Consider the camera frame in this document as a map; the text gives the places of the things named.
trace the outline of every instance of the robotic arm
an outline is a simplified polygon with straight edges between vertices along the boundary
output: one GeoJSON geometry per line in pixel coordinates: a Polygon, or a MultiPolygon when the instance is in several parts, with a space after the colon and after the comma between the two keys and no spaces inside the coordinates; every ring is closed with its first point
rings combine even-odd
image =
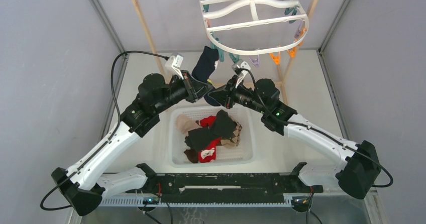
{"type": "Polygon", "coordinates": [[[161,112],[184,99],[196,102],[209,92],[211,98],[226,108],[232,108],[238,103],[262,113],[261,120],[269,130],[302,140],[335,163],[325,167],[302,163],[299,178],[304,184],[330,186],[336,185],[338,180],[339,186],[349,195],[359,199],[365,197],[380,173],[380,168],[351,149],[362,152],[378,163],[372,144],[364,141],[359,145],[312,124],[296,110],[279,101],[279,90],[270,79],[258,80],[255,91],[245,88],[240,84],[247,74],[242,68],[250,67],[242,60],[233,65],[237,75],[225,86],[212,92],[211,84],[200,82],[188,71],[180,70],[182,59],[182,56],[176,54],[166,63],[176,74],[168,84],[160,74],[150,74],[144,78],[135,100],[115,125],[119,125],[115,132],[109,132],[72,166],[53,171],[52,178],[57,188],[79,215],[92,212],[104,198],[142,188],[150,175],[155,175],[145,164],[118,174],[102,174],[125,149],[144,137],[160,121],[161,112]]]}

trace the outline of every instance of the wooden frame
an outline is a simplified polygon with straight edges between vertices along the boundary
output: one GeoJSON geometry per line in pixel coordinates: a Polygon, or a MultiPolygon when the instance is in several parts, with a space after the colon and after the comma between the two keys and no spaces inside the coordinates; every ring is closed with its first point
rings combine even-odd
{"type": "MultiPolygon", "coordinates": [[[[148,40],[148,44],[149,44],[149,46],[151,48],[151,51],[153,53],[157,53],[157,49],[155,47],[154,41],[152,40],[152,36],[151,36],[151,33],[150,33],[149,28],[147,26],[147,23],[145,21],[144,14],[142,13],[141,6],[139,5],[138,0],[132,0],[132,3],[133,3],[133,6],[135,7],[136,13],[137,13],[137,15],[139,17],[139,21],[141,22],[142,28],[144,29],[145,36],[146,36],[146,38],[148,40]]],[[[307,9],[307,16],[308,16],[309,19],[311,19],[317,3],[318,3],[318,0],[312,0],[311,1],[310,5],[309,5],[309,8],[307,9]]],[[[295,48],[296,53],[297,53],[298,50],[299,50],[299,47],[297,46],[295,48]]],[[[284,75],[282,74],[281,65],[280,64],[277,65],[277,73],[278,73],[279,81],[275,81],[274,83],[275,83],[276,87],[280,88],[281,95],[282,95],[282,98],[283,98],[283,101],[284,101],[285,104],[288,104],[287,95],[286,95],[286,92],[285,92],[285,83],[288,80],[288,77],[290,75],[290,71],[291,71],[291,68],[292,68],[292,66],[294,64],[295,58],[296,58],[296,56],[294,56],[293,58],[290,57],[290,60],[288,61],[287,66],[285,68],[284,75]]],[[[166,73],[164,71],[163,64],[161,63],[160,58],[156,57],[155,59],[156,59],[157,66],[158,66],[158,69],[159,69],[160,73],[166,79],[168,79],[169,76],[166,75],[166,73]]],[[[225,83],[215,83],[214,86],[215,87],[219,87],[219,86],[222,86],[224,84],[225,83]]],[[[249,82],[244,83],[244,85],[247,86],[247,87],[253,87],[253,84],[249,83],[249,82]]]]}

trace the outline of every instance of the laundry basket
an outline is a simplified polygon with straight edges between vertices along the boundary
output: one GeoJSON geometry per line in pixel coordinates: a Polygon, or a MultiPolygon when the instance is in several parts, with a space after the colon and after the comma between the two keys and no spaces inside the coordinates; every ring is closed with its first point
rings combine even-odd
{"type": "Polygon", "coordinates": [[[250,163],[255,159],[256,139],[253,129],[253,121],[250,111],[247,108],[236,105],[232,109],[223,107],[187,107],[175,109],[170,116],[169,126],[169,152],[170,164],[174,167],[197,167],[197,166],[217,166],[250,163]],[[183,114],[195,120],[202,120],[209,116],[216,116],[221,109],[237,120],[243,127],[240,134],[238,146],[228,149],[224,146],[216,147],[216,159],[207,163],[191,163],[184,151],[188,149],[183,135],[175,125],[176,118],[183,114]]]}

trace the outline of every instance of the gray floor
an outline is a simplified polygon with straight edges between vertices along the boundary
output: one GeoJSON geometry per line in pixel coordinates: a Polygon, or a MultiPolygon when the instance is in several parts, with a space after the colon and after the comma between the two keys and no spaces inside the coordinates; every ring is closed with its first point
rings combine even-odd
{"type": "MultiPolygon", "coordinates": [[[[239,223],[306,223],[305,213],[297,213],[288,207],[191,207],[173,209],[175,224],[239,224],[239,223]]],[[[369,224],[363,200],[348,196],[315,196],[312,211],[326,223],[369,224]]],[[[157,208],[150,212],[161,223],[170,223],[167,208],[157,208]]],[[[116,223],[155,223],[136,207],[99,207],[83,218],[84,224],[116,224],[116,223]]],[[[311,215],[310,224],[319,223],[311,215]]]]}

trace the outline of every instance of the white table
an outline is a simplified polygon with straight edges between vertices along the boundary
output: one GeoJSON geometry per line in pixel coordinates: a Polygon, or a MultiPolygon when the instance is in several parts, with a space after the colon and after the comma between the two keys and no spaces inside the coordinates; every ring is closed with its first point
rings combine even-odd
{"type": "MultiPolygon", "coordinates": [[[[289,106],[318,126],[341,136],[341,131],[333,108],[330,94],[327,89],[323,71],[316,55],[316,51],[299,51],[286,84],[289,106]]],[[[286,54],[282,54],[282,63],[288,62],[286,54]]],[[[199,52],[183,53],[184,62],[181,69],[192,71],[200,56],[199,52]]],[[[260,68],[252,67],[256,79],[271,78],[277,80],[276,66],[269,55],[262,55],[260,68]]],[[[123,111],[136,97],[138,86],[143,78],[153,72],[158,72],[155,60],[151,56],[132,54],[129,58],[122,86],[118,97],[121,111],[123,111]]],[[[231,62],[226,57],[211,79],[226,82],[233,75],[231,62]]],[[[176,107],[207,105],[204,100],[195,104],[181,101],[167,112],[160,114],[158,123],[143,139],[129,147],[106,170],[107,172],[121,172],[140,163],[147,163],[157,173],[247,173],[247,172],[291,172],[299,162],[314,164],[330,163],[324,156],[306,146],[303,142],[283,137],[269,131],[260,121],[261,115],[251,111],[254,129],[256,129],[257,158],[252,163],[175,168],[169,164],[168,156],[168,126],[170,113],[176,107]]]]}

